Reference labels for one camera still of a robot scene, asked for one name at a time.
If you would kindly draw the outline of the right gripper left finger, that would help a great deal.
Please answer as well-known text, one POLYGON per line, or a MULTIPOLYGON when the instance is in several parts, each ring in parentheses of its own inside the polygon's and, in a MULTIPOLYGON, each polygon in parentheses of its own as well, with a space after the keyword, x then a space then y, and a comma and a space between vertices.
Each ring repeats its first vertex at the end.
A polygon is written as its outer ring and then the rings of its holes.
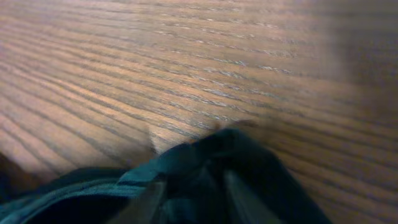
POLYGON ((164 197, 166 185, 163 182, 149 184, 143 193, 133 198, 106 224, 150 224, 154 222, 155 215, 164 197))

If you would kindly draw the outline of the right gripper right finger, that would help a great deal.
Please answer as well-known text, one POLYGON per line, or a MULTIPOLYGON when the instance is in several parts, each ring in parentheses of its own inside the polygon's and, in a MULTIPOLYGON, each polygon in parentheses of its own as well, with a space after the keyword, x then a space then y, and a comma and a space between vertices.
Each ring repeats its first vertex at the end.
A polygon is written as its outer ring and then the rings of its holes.
POLYGON ((280 224, 280 219, 234 172, 224 175, 231 223, 280 224))

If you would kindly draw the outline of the black t-shirt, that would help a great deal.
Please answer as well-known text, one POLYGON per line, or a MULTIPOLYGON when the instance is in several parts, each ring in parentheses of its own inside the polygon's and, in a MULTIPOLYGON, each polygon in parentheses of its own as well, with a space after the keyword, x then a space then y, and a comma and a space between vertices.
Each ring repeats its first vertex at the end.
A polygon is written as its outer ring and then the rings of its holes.
POLYGON ((280 223, 328 218, 280 160, 237 129, 175 146, 131 170, 80 169, 1 204, 1 222, 106 223, 154 182, 164 197, 153 223, 231 223, 224 175, 234 172, 280 223))

